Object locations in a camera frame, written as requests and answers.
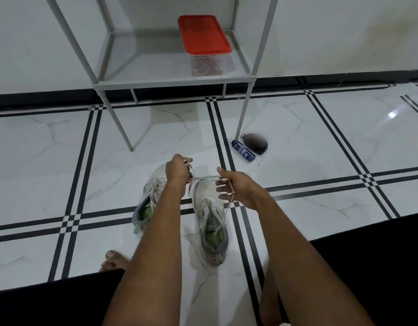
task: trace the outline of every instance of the forearm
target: forearm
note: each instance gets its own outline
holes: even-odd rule
[[[180,318],[182,189],[168,182],[109,306],[104,325],[175,325]]]
[[[294,325],[371,325],[349,288],[271,198],[257,208],[271,269]]]

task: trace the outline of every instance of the white sneaker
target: white sneaker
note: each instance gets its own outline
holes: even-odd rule
[[[139,233],[141,228],[145,228],[152,219],[159,197],[161,197],[161,193],[167,184],[165,166],[166,163],[163,163],[150,175],[147,184],[142,190],[140,203],[132,215],[132,223],[135,225],[133,233]]]
[[[209,262],[220,265],[226,259],[228,232],[224,203],[218,198],[215,182],[197,181],[192,204],[199,218],[202,252]]]

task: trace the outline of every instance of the blue spray can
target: blue spray can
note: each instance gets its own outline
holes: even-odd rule
[[[236,151],[239,152],[240,155],[247,159],[249,163],[256,158],[253,152],[247,149],[241,142],[237,141],[236,139],[232,141],[232,146]]]

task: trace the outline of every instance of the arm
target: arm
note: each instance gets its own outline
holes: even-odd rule
[[[104,326],[179,324],[182,291],[180,199],[189,176],[183,159],[176,154],[166,166],[167,184],[111,299]]]
[[[265,189],[244,173],[218,172],[232,180],[235,200],[259,214],[271,269],[292,325],[373,325],[357,298]],[[217,191],[231,190],[227,185]],[[219,197],[228,200],[226,194]]]

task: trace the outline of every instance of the shelf rack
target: shelf rack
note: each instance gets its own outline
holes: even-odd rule
[[[278,0],[271,0],[269,4],[253,66],[248,63],[248,58],[244,55],[235,37],[236,13],[239,4],[239,0],[235,0],[232,25],[230,30],[225,31],[232,47],[232,53],[229,54],[225,73],[219,76],[192,76],[188,54],[185,52],[179,28],[177,30],[113,30],[106,16],[103,0],[96,0],[106,26],[106,36],[104,48],[100,56],[101,66],[95,74],[56,0],[46,1],[90,78],[93,89],[108,109],[130,151],[133,151],[134,148],[106,97],[105,91],[107,90],[130,89],[135,103],[138,104],[134,90],[137,88],[198,86],[222,83],[224,98],[227,83],[246,82],[248,83],[248,88],[235,135],[235,139],[238,139]]]

